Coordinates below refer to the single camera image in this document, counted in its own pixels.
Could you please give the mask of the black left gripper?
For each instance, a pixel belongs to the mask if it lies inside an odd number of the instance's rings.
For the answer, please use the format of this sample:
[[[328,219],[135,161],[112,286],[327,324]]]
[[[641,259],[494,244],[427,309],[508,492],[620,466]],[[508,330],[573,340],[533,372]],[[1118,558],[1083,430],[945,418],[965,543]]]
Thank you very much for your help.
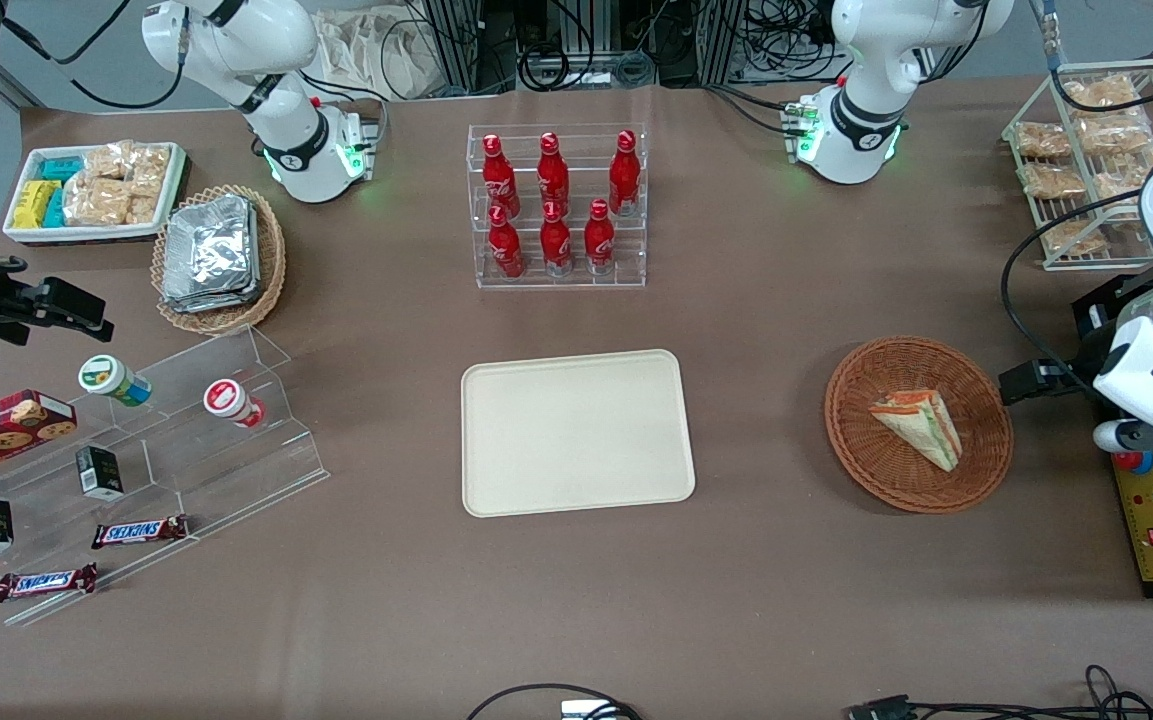
[[[1097,404],[1111,404],[1093,387],[1114,346],[1114,333],[1084,333],[1073,357],[1065,361],[1071,374],[1052,359],[1037,359],[1037,366],[1013,366],[998,375],[998,396],[1004,406],[1034,397],[1082,395]]]

